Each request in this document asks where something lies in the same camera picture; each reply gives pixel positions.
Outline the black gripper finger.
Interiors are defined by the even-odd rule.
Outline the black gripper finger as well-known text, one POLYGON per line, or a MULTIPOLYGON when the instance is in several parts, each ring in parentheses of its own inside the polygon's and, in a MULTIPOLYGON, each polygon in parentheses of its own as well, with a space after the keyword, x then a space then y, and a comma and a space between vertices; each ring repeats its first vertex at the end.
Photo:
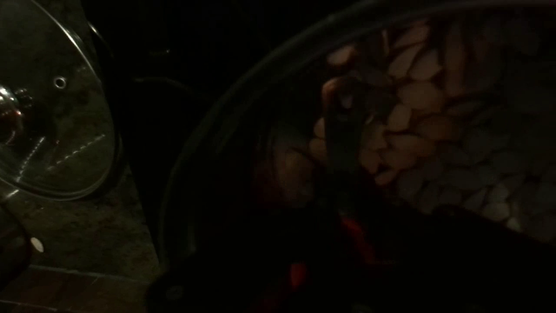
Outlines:
POLYGON ((339 77, 323 85, 322 99, 329 157, 327 191, 339 212, 353 214, 362 198, 360 146, 367 92, 356 78, 339 77))

